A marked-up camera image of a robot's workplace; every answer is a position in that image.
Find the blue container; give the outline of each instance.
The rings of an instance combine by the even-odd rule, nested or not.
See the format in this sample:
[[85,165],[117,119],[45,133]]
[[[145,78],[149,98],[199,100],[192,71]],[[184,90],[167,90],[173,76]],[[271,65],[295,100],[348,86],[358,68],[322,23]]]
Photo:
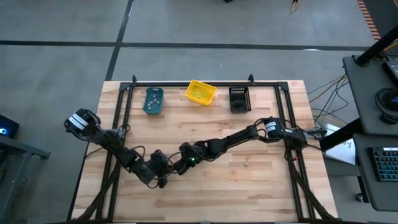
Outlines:
[[160,114],[160,112],[162,112],[163,100],[163,89],[149,87],[147,89],[147,96],[145,97],[145,102],[142,109],[145,111],[145,113],[150,115]]

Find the wooden table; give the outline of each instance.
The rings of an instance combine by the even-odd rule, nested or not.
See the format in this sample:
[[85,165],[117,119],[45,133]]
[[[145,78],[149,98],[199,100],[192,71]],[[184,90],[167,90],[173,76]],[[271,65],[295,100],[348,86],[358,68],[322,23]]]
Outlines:
[[[105,82],[97,115],[103,128],[110,128],[120,82]],[[312,128],[313,118],[303,81],[289,81],[297,124]],[[134,88],[126,147],[143,145],[146,156],[156,149],[166,155],[178,151],[181,143],[223,138],[252,124],[258,118],[278,117],[275,91],[271,87],[250,87],[252,111],[232,114],[228,88],[219,87],[210,106],[188,100],[185,87],[165,87],[162,113],[143,112],[146,88]],[[90,144],[88,153],[99,148]],[[122,170],[114,221],[116,222],[291,222],[297,221],[290,175],[284,159],[283,141],[264,144],[249,141],[230,149],[214,162],[202,162],[183,176],[170,175],[164,189],[149,189],[134,174]],[[334,216],[336,208],[318,149],[303,151],[310,188]],[[72,218],[78,217],[98,193],[106,151],[85,161]],[[304,214],[305,199],[300,191]]]

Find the wheel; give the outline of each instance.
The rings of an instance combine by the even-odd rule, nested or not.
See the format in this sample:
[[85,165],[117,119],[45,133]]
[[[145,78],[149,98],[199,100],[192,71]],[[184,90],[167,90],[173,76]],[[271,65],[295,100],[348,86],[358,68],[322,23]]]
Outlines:
[[361,203],[364,203],[364,202],[363,202],[363,195],[362,195],[362,193],[357,194],[357,195],[355,196],[355,200],[357,200],[357,201],[359,201],[359,202],[361,202]]

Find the keyboard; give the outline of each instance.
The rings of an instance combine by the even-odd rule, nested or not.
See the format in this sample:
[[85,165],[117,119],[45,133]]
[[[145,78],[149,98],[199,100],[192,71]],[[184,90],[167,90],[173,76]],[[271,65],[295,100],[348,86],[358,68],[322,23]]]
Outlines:
[[380,182],[398,182],[398,147],[374,147],[371,152]]

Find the yellow plastic bin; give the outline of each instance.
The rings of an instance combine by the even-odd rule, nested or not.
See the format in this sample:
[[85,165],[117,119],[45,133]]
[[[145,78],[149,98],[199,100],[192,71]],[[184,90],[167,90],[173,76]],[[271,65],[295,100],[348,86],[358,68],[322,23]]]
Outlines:
[[213,100],[216,90],[217,88],[214,86],[192,80],[185,92],[185,96],[194,102],[208,106]]

